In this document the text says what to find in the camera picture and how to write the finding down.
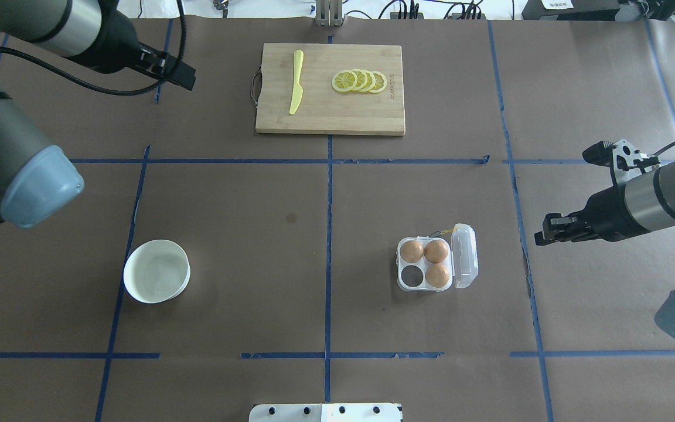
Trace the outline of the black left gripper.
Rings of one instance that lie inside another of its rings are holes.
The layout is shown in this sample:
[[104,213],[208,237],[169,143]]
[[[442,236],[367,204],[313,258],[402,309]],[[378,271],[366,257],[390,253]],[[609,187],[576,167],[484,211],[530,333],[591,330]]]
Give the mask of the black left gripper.
[[133,50],[133,70],[155,80],[192,91],[196,82],[196,70],[166,51],[140,43]]

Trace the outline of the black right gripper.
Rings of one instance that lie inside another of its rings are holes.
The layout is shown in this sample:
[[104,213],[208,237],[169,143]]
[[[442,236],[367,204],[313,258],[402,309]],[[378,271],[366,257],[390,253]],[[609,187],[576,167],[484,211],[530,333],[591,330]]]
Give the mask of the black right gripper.
[[590,196],[583,209],[563,216],[549,213],[542,230],[534,234],[536,246],[602,239],[619,242],[649,233],[626,206],[626,188],[613,186]]

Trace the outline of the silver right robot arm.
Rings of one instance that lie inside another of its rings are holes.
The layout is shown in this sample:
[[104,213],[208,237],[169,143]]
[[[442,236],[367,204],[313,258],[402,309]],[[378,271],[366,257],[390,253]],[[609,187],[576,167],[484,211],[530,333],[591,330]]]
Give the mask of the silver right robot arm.
[[[675,161],[591,195],[583,209],[549,213],[534,240],[539,246],[602,239],[619,242],[675,226]],[[654,315],[675,339],[675,289]]]

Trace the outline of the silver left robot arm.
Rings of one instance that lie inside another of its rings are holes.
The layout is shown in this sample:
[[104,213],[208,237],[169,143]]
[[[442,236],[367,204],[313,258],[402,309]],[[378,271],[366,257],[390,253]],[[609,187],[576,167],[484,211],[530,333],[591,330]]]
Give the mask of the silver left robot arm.
[[[3,46],[0,55],[17,57],[49,72],[45,81],[26,72],[22,85],[36,96],[35,104],[54,99],[61,104],[76,89],[59,93],[66,82],[92,93],[131,98],[163,84],[190,90],[195,69],[184,63],[185,4],[176,2],[180,41],[176,54],[139,40],[133,21],[116,1],[0,1],[0,35],[35,46],[97,74],[133,70],[152,80],[138,89],[111,89],[89,83],[30,53]],[[48,219],[85,189],[85,181],[61,147],[27,115],[27,108],[0,85],[0,225],[32,228]]]

